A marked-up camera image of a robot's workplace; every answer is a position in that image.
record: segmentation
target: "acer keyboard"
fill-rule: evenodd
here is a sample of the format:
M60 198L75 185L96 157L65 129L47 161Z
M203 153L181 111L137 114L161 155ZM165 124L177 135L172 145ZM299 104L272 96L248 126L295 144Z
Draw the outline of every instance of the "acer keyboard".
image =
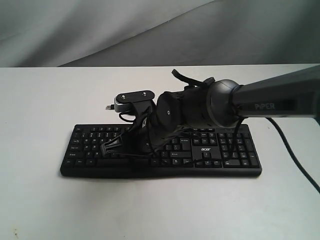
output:
M102 156L101 144L119 136L130 124L84 124L74 126L60 172L79 178L159 177L256 177L261 164L246 124L236 136L231 158L232 128L194 129L190 136L172 139L157 157L135 157L118 153Z

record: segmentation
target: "robotic arm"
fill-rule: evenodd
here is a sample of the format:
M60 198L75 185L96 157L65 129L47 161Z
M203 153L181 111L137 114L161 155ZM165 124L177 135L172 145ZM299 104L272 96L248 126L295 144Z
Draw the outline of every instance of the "robotic arm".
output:
M201 82L176 70L172 74L188 85L183 91L165 91L156 105L148 90L116 96L107 109L135 120L120 137L101 145L102 154L152 155L192 128L234 128L249 117L307 117L320 124L320 65L248 85L213 77Z

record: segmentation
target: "keyboard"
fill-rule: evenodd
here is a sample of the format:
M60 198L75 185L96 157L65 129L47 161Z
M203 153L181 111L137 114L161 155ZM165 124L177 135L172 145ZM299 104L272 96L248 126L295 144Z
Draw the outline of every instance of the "keyboard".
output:
M101 144L130 128L130 124L84 124L74 126L60 172L78 178L159 177L256 177L261 164L248 125L242 124L232 156L232 128L194 129L190 135L172 139L157 157L118 153L102 156Z

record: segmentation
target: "white table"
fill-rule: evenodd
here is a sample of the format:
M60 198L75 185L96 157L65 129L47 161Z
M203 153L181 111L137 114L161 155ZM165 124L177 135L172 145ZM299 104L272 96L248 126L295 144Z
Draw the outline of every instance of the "white table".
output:
M312 64L182 66L186 76L248 84ZM0 68L1 240L316 240L320 196L265 119L247 119L258 178L70 179L59 173L75 124L121 123L123 92L179 91L172 67ZM276 120L320 183L320 127Z

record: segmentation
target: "white fabric backdrop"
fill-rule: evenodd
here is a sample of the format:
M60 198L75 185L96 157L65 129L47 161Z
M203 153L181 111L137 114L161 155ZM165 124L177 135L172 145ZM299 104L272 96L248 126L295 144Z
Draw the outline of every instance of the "white fabric backdrop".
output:
M0 67L55 67L213 0L0 0Z

